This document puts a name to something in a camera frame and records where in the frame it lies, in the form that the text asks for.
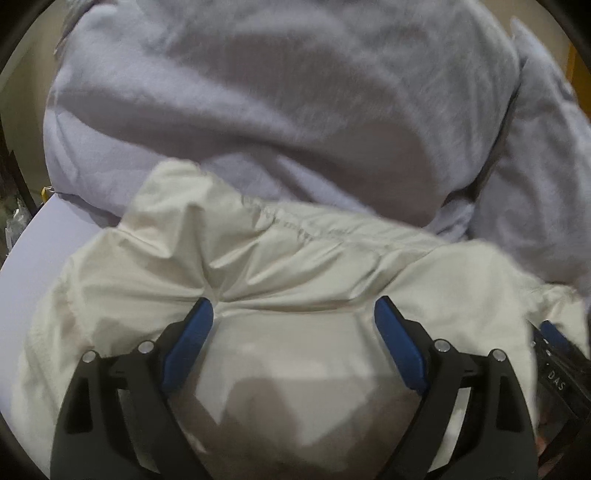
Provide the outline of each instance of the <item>white garment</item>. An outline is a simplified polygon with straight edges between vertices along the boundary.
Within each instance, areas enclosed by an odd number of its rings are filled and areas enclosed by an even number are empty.
[[[586,338],[572,289],[543,284],[487,244],[250,199],[190,163],[164,163],[39,305],[14,391],[17,437],[47,472],[81,354],[126,353],[205,296],[215,325],[171,403],[212,476],[373,478],[418,404],[375,329],[381,295],[460,351],[502,348],[533,416],[528,320]]]

